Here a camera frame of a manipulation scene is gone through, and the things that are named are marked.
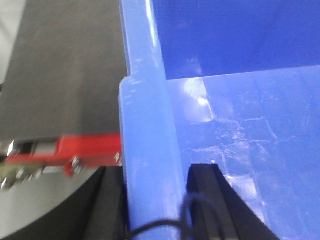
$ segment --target black cable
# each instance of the black cable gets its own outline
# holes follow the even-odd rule
[[[220,240],[226,240],[225,238],[225,233],[223,230],[223,225],[218,217],[217,214],[217,210],[216,210],[216,206],[215,204],[210,201],[208,198],[206,198],[205,196],[198,194],[198,193],[189,193],[188,195],[186,195],[186,197],[184,198],[183,204],[182,204],[182,208],[181,208],[181,222],[184,226],[188,226],[188,215],[189,215],[189,209],[190,207],[195,203],[195,202],[200,202],[205,204],[205,206],[207,206],[210,210],[211,213],[213,215],[213,218],[215,220],[216,223],[216,228],[219,234],[219,238]],[[182,231],[181,233],[182,235],[182,240],[187,240],[188,239],[188,235]]]
[[[185,226],[182,224],[181,221],[176,221],[176,220],[158,220],[158,221],[154,221],[151,222],[149,224],[146,224],[142,227],[139,227],[138,229],[129,232],[127,235],[125,235],[124,237],[120,238],[120,240],[130,240],[133,239],[134,237],[136,237],[137,235],[149,231],[151,229],[157,228],[157,227],[161,227],[161,226],[173,226],[173,227],[177,227],[180,228],[181,230],[183,230],[183,232],[187,232],[189,235],[193,235],[192,230],[191,229],[185,229]]]
[[[205,196],[200,195],[198,193],[189,193],[183,200],[182,207],[181,207],[181,215],[180,220],[158,220],[146,224],[138,229],[127,233],[124,237],[120,238],[119,240],[130,240],[136,237],[137,235],[149,231],[151,229],[160,227],[160,226],[173,226],[180,228],[181,230],[181,239],[188,240],[188,237],[193,237],[194,240],[201,240],[201,237],[198,232],[196,232],[191,226],[189,226],[188,216],[189,216],[189,209],[195,202],[204,203],[213,214],[213,217],[216,222],[216,227],[218,230],[220,240],[226,240],[225,234],[223,231],[223,225],[217,215],[216,206],[213,202],[207,199]]]

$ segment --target gray mat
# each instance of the gray mat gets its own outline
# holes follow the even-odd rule
[[[119,132],[118,0],[28,0],[0,98],[0,141]]]

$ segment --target red metal bracket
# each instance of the red metal bracket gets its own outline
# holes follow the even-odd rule
[[[120,134],[64,136],[57,141],[54,153],[11,155],[6,163],[43,163],[47,167],[65,166],[68,173],[73,158],[78,158],[86,168],[120,166]]]

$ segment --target blue plastic wall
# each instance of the blue plastic wall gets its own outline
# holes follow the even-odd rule
[[[320,66],[168,81],[184,175],[218,164],[282,240],[320,239]]]
[[[320,64],[319,0],[154,0],[168,79]]]
[[[281,240],[319,240],[320,1],[121,3],[131,229],[178,218],[190,164],[216,163]]]

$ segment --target bolt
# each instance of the bolt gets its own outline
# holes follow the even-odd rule
[[[122,165],[122,155],[120,154],[120,152],[118,152],[115,156],[115,161],[116,163],[118,164],[118,166],[121,166]]]
[[[22,180],[25,177],[25,169],[22,167],[18,170],[18,172],[16,173],[16,179],[17,180]]]
[[[80,174],[84,170],[84,166],[80,161],[80,158],[78,156],[74,156],[71,160],[72,167],[71,171],[75,174]]]
[[[2,178],[0,179],[0,183],[0,191],[8,190],[15,184],[15,179],[12,177]]]
[[[43,169],[38,169],[35,173],[34,173],[34,179],[38,179],[40,178],[40,176],[43,173]]]

